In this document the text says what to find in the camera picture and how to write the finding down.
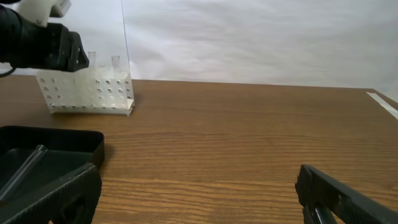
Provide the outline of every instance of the white tape strip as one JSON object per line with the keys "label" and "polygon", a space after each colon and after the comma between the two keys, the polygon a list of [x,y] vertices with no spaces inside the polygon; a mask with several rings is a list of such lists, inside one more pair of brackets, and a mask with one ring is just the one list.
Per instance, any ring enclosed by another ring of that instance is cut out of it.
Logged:
{"label": "white tape strip", "polygon": [[366,93],[369,94],[369,96],[371,96],[374,100],[376,100],[382,107],[384,107],[384,109],[390,112],[390,114],[392,114],[395,118],[398,119],[398,111],[395,108],[393,108],[392,106],[390,106],[390,104],[385,102],[379,95],[375,93],[368,93],[368,92]]}

